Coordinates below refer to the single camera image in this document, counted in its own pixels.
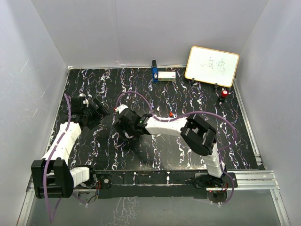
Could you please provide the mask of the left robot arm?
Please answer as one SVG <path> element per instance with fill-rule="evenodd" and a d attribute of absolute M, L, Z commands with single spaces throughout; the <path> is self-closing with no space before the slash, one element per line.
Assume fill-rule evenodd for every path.
<path fill-rule="evenodd" d="M 67 97 L 66 102 L 68 113 L 55 140 L 45 155 L 31 165 L 34 191 L 39 199 L 69 198 L 78 185 L 92 188 L 97 183 L 92 166 L 79 165 L 69 169 L 68 159 L 83 129 L 92 130 L 110 113 L 98 98 L 90 103 L 84 94 Z"/>

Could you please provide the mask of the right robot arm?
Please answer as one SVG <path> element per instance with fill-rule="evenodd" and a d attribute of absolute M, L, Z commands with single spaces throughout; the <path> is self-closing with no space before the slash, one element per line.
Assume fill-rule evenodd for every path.
<path fill-rule="evenodd" d="M 218 151 L 217 131 L 201 117 L 204 112 L 190 112 L 177 118 L 159 118 L 151 114 L 139 116 L 126 105 L 120 105 L 114 111 L 118 118 L 113 126 L 124 139 L 142 135 L 182 137 L 206 164 L 207 176 L 196 177 L 195 184 L 199 187 L 223 187 L 226 183 L 227 171 Z"/>

